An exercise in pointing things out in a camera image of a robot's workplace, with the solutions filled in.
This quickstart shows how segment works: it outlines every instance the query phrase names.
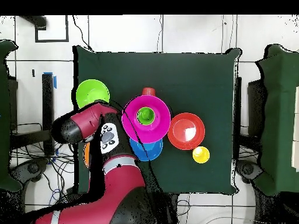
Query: black cable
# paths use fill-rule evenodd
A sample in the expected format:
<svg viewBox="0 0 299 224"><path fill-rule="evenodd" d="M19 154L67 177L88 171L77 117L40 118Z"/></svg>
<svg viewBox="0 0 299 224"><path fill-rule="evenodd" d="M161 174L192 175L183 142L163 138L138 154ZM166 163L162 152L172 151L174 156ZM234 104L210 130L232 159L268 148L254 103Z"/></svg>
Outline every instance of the black cable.
<svg viewBox="0 0 299 224"><path fill-rule="evenodd" d="M234 15L232 15L232 28L231 28L231 37L232 37L232 32L234 31Z"/></svg>
<svg viewBox="0 0 299 224"><path fill-rule="evenodd" d="M241 157L239 157L239 159L240 158L246 158L246 157L252 157L252 156L256 156L256 155L241 156Z"/></svg>
<svg viewBox="0 0 299 224"><path fill-rule="evenodd" d="M49 180L49 178L43 173L43 175L45 176L45 178L47 179L47 181L48 181L48 186L49 186L49 189L52 191L52 193L54 193L55 191L54 190L52 190L52 188L51 188L51 185L50 185L50 180Z"/></svg>
<svg viewBox="0 0 299 224"><path fill-rule="evenodd" d="M224 29L224 15L222 15L222 40L221 40L221 53L222 53L222 48L223 48L223 29Z"/></svg>
<svg viewBox="0 0 299 224"><path fill-rule="evenodd" d="M95 52L85 41L84 41L84 38L83 38L83 32L82 32L82 30L81 30L81 28L76 24L76 21L75 21L75 16L74 15L72 15L72 19L73 19L73 21L74 21L74 24L75 24L75 26L80 30L80 32L81 32L81 37L82 37L82 41L84 42L84 44L86 44L87 45L87 47L88 47L88 49L90 49L91 51L93 51L93 52Z"/></svg>
<svg viewBox="0 0 299 224"><path fill-rule="evenodd" d="M74 173L74 171L66 171L65 168L63 168L62 171L63 171L63 172L66 172L66 173Z"/></svg>
<svg viewBox="0 0 299 224"><path fill-rule="evenodd" d="M72 153L74 153L74 149L72 148L72 145L71 145L70 143L68 144L68 147L69 147L70 151L71 151Z"/></svg>
<svg viewBox="0 0 299 224"><path fill-rule="evenodd" d="M38 124L40 126L40 130L43 130L43 127L41 126L40 123L28 123L28 124L18 124L19 125L33 125L33 124Z"/></svg>
<svg viewBox="0 0 299 224"><path fill-rule="evenodd" d="M160 22L160 24L161 24L161 31L162 31L163 29L162 29L161 18L162 18L162 15L160 15L160 19L159 19L159 22ZM160 34L161 34L161 31L159 32L159 35L158 35L158 41L157 41L157 52L158 52L158 44L159 44L159 39L160 39Z"/></svg>
<svg viewBox="0 0 299 224"><path fill-rule="evenodd" d="M183 200L183 199L182 199L182 200L179 200L179 201L178 201L178 204L179 204L179 202L181 202L181 201L187 202L188 210L187 210L186 212L182 213L182 214L178 214L178 216L182 216L182 215L187 214L187 213L190 211L190 208L191 208L191 205L190 205L189 201L187 201L187 200Z"/></svg>

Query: blue tape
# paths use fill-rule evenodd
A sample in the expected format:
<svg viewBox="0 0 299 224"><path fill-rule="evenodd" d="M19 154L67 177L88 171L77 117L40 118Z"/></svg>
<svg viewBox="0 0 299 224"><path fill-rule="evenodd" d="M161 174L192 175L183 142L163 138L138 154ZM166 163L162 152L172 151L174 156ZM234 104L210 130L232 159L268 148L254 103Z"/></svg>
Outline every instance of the blue tape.
<svg viewBox="0 0 299 224"><path fill-rule="evenodd" d="M54 88L57 88L57 80L56 80L56 76L53 77L53 86L54 86Z"/></svg>

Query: tile grout line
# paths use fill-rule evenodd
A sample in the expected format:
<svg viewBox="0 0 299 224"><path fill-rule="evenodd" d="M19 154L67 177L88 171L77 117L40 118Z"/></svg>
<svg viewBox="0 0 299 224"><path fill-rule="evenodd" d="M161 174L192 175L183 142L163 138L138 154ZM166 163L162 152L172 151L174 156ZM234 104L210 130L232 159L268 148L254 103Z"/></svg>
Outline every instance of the tile grout line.
<svg viewBox="0 0 299 224"><path fill-rule="evenodd" d="M231 196L231 224L232 224L233 215L234 215L234 195Z"/></svg>
<svg viewBox="0 0 299 224"><path fill-rule="evenodd" d="M232 207L232 205L190 205L190 207ZM256 205L234 205L234 207L240 208L255 208Z"/></svg>
<svg viewBox="0 0 299 224"><path fill-rule="evenodd" d="M236 15L236 48L238 48L237 41L238 41L238 15Z"/></svg>
<svg viewBox="0 0 299 224"><path fill-rule="evenodd" d="M15 22L15 44L16 44L16 16L13 18ZM15 78L16 78L16 50L15 50ZM16 149L16 165L19 165L18 149Z"/></svg>
<svg viewBox="0 0 299 224"><path fill-rule="evenodd" d="M73 62L74 60L6 60L7 62Z"/></svg>

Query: wire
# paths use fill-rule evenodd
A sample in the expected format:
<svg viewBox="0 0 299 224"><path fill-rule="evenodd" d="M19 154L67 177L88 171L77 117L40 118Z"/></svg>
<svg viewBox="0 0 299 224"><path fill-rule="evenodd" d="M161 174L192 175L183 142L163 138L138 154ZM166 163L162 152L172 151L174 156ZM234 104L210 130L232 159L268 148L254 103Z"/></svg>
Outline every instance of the wire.
<svg viewBox="0 0 299 224"><path fill-rule="evenodd" d="M214 221L214 220L218 220L218 219L223 219L223 218L229 218L229 219L239 219L239 220L248 220L248 221L252 221L252 222L259 222L259 223L270 223L270 222L260 222L258 220L251 220L251 219L247 219L247 218L238 218L238 217L232 217L232 216L222 216L222 217L217 217L213 220L208 221L206 224L209 224L210 222Z"/></svg>
<svg viewBox="0 0 299 224"><path fill-rule="evenodd" d="M72 145L71 145L70 143L68 144L68 147L69 147L70 151L71 151L72 153L74 153L74 149L73 149L73 147L72 147Z"/></svg>
<svg viewBox="0 0 299 224"><path fill-rule="evenodd" d="M161 24L161 31L163 30L163 27L162 27L162 23L161 23L161 18L162 18L162 15L160 15L160 19L159 19L159 22ZM161 31L159 32L159 35L158 35L158 41L157 41L157 52L158 52L158 44L159 44L159 39L160 39L160 34L161 34Z"/></svg>
<svg viewBox="0 0 299 224"><path fill-rule="evenodd" d="M224 29L224 15L222 15L222 40L221 40L221 53L222 53L222 48L223 48L223 29Z"/></svg>
<svg viewBox="0 0 299 224"><path fill-rule="evenodd" d="M82 38L82 41L84 42L84 44L86 44L87 45L87 47L88 47L88 49L90 49L91 51L93 51L93 52L95 52L85 41L84 41L84 38L83 38L83 32L82 32L82 30L81 30L81 28L76 24L76 21L75 21L75 16L74 15L72 15L72 19L73 19L73 21L74 21L74 24L75 24L75 26L80 30L80 32L81 32L81 38Z"/></svg>
<svg viewBox="0 0 299 224"><path fill-rule="evenodd" d="M252 157L252 156L256 156L256 155L248 155L248 156L241 156L241 157L239 157L239 158L246 158L246 157Z"/></svg>
<svg viewBox="0 0 299 224"><path fill-rule="evenodd" d="M231 37L232 37L232 32L234 31L234 15L232 15L232 28L231 28Z"/></svg>
<svg viewBox="0 0 299 224"><path fill-rule="evenodd" d="M48 178L44 173L43 173L43 175L44 175L44 177L47 179L47 181L48 181L48 186L49 186L50 190L51 190L52 193L53 193L55 190L52 190L51 185L50 185L50 180L49 180L49 178Z"/></svg>
<svg viewBox="0 0 299 224"><path fill-rule="evenodd" d="M20 125L33 125L33 124L38 124L38 125L40 126L40 130L42 130L42 129L43 129L43 127L41 126L41 124L40 124L40 123L18 124L18 126L20 126Z"/></svg>
<svg viewBox="0 0 299 224"><path fill-rule="evenodd" d="M190 205L190 194L189 194L189 196L188 196L188 201L182 199L182 200L179 200L179 201L178 201L178 204L179 204L179 202L181 202L181 201L187 202L187 204L188 204L188 209L187 209L186 212L184 212L184 213L182 213L182 214L178 214L178 216L185 215L185 214L187 214L187 213L190 211L190 208L191 208L191 205Z"/></svg>

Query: dark green tabletop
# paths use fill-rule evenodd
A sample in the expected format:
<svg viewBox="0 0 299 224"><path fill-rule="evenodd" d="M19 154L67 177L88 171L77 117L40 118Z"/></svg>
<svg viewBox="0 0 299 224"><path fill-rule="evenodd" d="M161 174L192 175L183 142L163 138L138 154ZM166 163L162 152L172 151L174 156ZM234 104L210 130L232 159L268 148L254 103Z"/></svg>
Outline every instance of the dark green tabletop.
<svg viewBox="0 0 299 224"><path fill-rule="evenodd" d="M11 111L8 89L8 68L6 57L17 49L10 40L0 40L0 189L19 191L22 185L14 180L8 172L11 143Z"/></svg>
<svg viewBox="0 0 299 224"><path fill-rule="evenodd" d="M264 169L255 183L266 195L299 192L299 173L291 166L295 94L299 86L299 53L270 45L257 63L267 89L265 126L261 136L260 164Z"/></svg>
<svg viewBox="0 0 299 224"><path fill-rule="evenodd" d="M74 60L78 55L79 83L102 81L110 99L122 106L140 95L143 87L152 87L174 115L189 112L203 120L206 136L201 145L210 151L205 164L196 163L191 150L178 150L164 137L163 151L152 161L152 168L166 193L235 192L230 182L232 103L239 49L226 54L95 53L77 46L74 55ZM140 164L143 170L147 166Z"/></svg>

